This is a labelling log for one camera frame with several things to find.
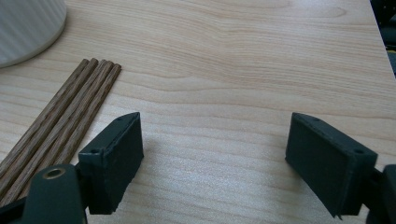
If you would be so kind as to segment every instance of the dark object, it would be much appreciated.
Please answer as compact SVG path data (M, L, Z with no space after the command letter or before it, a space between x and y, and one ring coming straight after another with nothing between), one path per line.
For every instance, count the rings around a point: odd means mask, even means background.
M26 199L0 209L0 223L86 223L116 211L143 159L139 113L115 119L78 153L79 163L35 175Z
M370 0L376 23L388 49L396 49L396 0Z
M326 122L291 116L286 161L317 194L333 217L357 215L367 223L396 223L396 165L380 173L377 154Z
M387 51L389 60L390 60L390 65L392 66L393 73L396 77L396 51L388 50Z

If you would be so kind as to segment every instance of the chopstick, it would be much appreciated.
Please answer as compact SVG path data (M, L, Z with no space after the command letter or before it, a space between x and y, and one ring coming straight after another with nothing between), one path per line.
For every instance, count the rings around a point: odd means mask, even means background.
M89 63L88 60L81 62L58 91L59 94L54 96L56 99L49 102L41 117L26 132L26 137L23 136L12 148L8 154L10 158L7 156L5 162L0 164L0 171L3 171L0 177L0 205L25 196L33 175L52 165L59 159L58 156L63 156L61 151L65 147L71 156L59 160L70 162L119 72L118 64L114 66L105 60L99 65L96 59Z

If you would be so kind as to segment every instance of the white ribbed container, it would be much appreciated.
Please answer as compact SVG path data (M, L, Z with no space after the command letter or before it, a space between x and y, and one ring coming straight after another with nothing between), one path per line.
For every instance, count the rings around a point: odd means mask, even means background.
M64 0L0 0L0 68L32 58L64 29Z

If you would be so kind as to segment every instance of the light wood tabletop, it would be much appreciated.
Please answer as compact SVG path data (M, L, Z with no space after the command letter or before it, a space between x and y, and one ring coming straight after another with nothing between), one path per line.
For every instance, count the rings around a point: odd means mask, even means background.
M332 218L285 162L293 111L396 163L396 81L370 2L66 1L47 50L0 69L0 160L83 58L122 71L83 148L141 113L145 158L90 223L364 223Z

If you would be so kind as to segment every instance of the screw hole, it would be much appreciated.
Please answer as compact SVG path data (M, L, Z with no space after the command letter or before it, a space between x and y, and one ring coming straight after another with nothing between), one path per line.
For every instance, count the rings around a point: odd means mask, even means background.
M91 149L91 153L92 154L98 154L99 153L99 149L96 149L96 148Z
M355 149L354 152L357 153L357 154L363 154L364 153L363 150L361 150L361 149Z
M64 168L55 168L52 169L45 174L43 174L44 179L55 179L58 178L59 176L63 175L66 172Z

